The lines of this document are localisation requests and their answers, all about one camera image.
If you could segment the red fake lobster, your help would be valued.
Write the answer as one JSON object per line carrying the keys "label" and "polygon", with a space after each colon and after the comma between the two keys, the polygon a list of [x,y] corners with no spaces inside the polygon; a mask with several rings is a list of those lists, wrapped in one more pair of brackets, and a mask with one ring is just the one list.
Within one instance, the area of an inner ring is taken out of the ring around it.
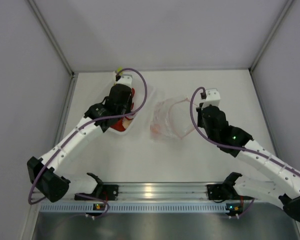
{"label": "red fake lobster", "polygon": [[[134,95],[135,95],[135,89],[132,88],[132,95],[131,95],[132,96],[132,104],[130,107],[131,112],[135,109]],[[135,118],[135,114],[123,117],[116,124],[111,126],[111,128],[118,132],[124,132],[125,130],[128,129],[128,127],[130,126],[130,124],[132,123],[134,118]]]}

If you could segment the fake green leek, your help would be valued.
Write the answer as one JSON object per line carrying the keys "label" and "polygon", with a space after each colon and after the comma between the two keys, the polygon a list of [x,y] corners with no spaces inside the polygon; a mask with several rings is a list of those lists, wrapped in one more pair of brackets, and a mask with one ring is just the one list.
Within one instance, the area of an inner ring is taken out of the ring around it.
{"label": "fake green leek", "polygon": [[119,76],[121,76],[122,75],[122,67],[118,67],[116,70],[115,70],[115,73],[116,73],[116,75],[119,75]]}

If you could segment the clear zip top bag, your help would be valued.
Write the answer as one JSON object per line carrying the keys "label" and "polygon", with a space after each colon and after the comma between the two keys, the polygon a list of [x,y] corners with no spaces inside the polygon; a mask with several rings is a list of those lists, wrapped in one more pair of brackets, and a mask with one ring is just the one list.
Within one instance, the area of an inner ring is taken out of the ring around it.
{"label": "clear zip top bag", "polygon": [[184,95],[158,102],[153,109],[150,136],[154,140],[182,140],[194,131],[190,99]]}

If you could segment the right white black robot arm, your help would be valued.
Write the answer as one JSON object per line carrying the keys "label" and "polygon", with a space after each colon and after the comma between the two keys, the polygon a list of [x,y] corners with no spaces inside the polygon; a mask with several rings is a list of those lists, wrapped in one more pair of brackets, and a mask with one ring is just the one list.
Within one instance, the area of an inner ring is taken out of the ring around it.
{"label": "right white black robot arm", "polygon": [[217,106],[201,103],[196,112],[197,126],[205,130],[207,141],[268,178],[261,181],[233,173],[226,185],[232,193],[270,203],[300,223],[300,171],[271,154],[243,129],[229,125]]}

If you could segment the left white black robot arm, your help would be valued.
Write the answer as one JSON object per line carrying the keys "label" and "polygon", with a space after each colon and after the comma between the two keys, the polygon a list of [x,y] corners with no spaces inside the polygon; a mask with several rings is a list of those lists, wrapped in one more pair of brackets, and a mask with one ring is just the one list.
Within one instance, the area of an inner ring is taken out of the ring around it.
{"label": "left white black robot arm", "polygon": [[71,177],[65,168],[77,161],[78,154],[90,142],[119,122],[123,114],[130,113],[134,93],[132,87],[115,84],[109,95],[102,102],[91,105],[78,125],[52,150],[27,161],[30,182],[45,198],[54,203],[65,195],[97,193],[102,181],[95,174],[88,172]]}

